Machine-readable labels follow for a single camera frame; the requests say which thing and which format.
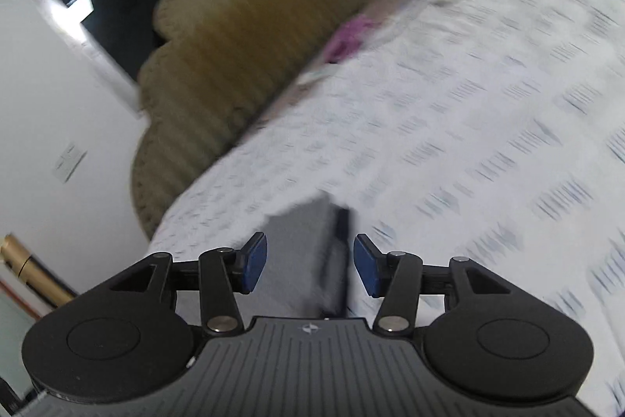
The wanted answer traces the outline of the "gold black rolled tube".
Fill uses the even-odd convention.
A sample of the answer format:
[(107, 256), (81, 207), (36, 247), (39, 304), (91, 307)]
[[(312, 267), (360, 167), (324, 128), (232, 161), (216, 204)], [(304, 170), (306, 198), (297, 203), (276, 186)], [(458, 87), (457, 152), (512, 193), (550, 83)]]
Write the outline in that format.
[(63, 306), (77, 296), (13, 234), (6, 235), (1, 241), (1, 260), (22, 284), (53, 308)]

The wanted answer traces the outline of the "olive padded headboard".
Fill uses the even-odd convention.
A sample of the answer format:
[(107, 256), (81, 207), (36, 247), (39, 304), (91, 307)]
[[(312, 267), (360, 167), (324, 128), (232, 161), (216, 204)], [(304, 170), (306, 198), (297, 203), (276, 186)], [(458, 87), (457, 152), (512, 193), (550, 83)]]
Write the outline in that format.
[(139, 72), (149, 124), (131, 167), (147, 236), (372, 1), (159, 0), (153, 27), (161, 43)]

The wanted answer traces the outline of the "white remote control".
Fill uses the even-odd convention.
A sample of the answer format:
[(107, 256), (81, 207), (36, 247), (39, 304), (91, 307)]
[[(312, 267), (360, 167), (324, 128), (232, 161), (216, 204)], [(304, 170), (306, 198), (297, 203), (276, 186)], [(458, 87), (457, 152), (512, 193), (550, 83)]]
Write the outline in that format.
[(307, 90), (316, 85), (319, 85), (320, 82), (325, 81), (326, 78), (329, 78), (333, 75), (333, 69), (329, 66), (321, 67), (317, 69), (312, 69), (302, 73), (296, 79), (296, 86), (299, 89)]

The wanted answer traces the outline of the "grey and navy sweater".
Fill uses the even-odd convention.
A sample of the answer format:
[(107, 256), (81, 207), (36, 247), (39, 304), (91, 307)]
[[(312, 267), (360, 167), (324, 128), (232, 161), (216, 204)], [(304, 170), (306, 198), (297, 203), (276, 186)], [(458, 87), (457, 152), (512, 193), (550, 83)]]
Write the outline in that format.
[(262, 226), (267, 261), (253, 292), (237, 299), (253, 317), (333, 319), (348, 315), (351, 211), (322, 193)]

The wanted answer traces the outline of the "white quilt with blue script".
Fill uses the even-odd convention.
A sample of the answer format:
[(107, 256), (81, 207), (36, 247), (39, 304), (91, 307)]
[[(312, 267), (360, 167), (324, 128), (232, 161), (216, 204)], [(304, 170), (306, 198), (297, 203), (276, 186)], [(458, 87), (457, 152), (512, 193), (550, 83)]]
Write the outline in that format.
[(416, 0), (166, 212), (178, 260), (320, 193), (383, 249), (463, 255), (576, 320), (624, 408), (624, 0)]

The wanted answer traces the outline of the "white wall socket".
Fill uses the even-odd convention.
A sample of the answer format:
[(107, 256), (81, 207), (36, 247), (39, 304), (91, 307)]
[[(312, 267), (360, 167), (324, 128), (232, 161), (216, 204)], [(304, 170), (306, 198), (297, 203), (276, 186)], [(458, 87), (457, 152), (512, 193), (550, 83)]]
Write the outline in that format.
[(77, 166), (86, 157), (87, 151), (75, 143), (70, 143), (54, 163), (52, 172), (61, 183), (66, 183), (74, 174)]

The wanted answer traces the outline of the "purple cloth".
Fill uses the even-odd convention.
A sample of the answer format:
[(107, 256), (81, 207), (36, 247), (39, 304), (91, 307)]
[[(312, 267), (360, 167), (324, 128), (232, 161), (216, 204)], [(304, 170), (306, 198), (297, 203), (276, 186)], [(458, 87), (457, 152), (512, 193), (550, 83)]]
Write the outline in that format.
[(343, 23), (322, 52), (325, 63), (341, 63), (353, 54), (366, 42), (366, 39), (379, 27), (379, 23), (366, 15), (357, 17)]

